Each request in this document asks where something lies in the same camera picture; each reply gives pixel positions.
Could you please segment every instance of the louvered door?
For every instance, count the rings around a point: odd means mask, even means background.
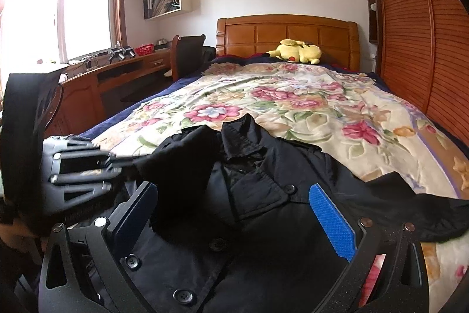
[[[382,0],[381,77],[469,144],[469,16],[459,0]]]

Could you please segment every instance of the office chair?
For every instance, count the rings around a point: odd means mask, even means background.
[[[205,39],[205,35],[176,35],[173,38],[170,61],[174,82],[195,72],[203,64],[202,50]]]

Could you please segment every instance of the window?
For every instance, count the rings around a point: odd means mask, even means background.
[[[119,0],[6,0],[0,25],[1,83],[14,69],[69,63],[125,43]]]

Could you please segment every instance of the white shelf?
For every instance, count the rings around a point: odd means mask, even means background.
[[[149,21],[151,19],[162,18],[162,17],[172,16],[172,15],[176,15],[176,14],[185,14],[186,12],[191,12],[192,11],[192,2],[191,2],[191,0],[179,0],[179,4],[180,4],[180,6],[176,10],[171,10],[171,11],[165,12],[164,14],[155,15],[151,18],[146,19],[146,20]]]
[[[168,11],[168,12],[165,12],[164,14],[160,14],[160,15],[157,15],[157,16],[153,16],[151,18],[148,18],[147,21],[149,21],[150,19],[156,19],[156,18],[161,18],[161,17],[165,17],[165,16],[168,16],[168,15],[171,15],[171,14],[175,14],[175,13],[178,13],[178,14],[185,14],[186,12],[190,12],[188,10],[182,10],[181,8],[177,9],[177,10],[172,10],[172,11]]]

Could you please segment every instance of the black jacket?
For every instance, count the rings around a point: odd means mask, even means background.
[[[467,201],[416,195],[396,173],[362,182],[249,115],[221,132],[184,129],[135,164],[159,200],[121,262],[157,312],[312,312],[346,266],[309,206],[314,183],[356,219],[410,221],[422,240],[458,236],[469,222]]]

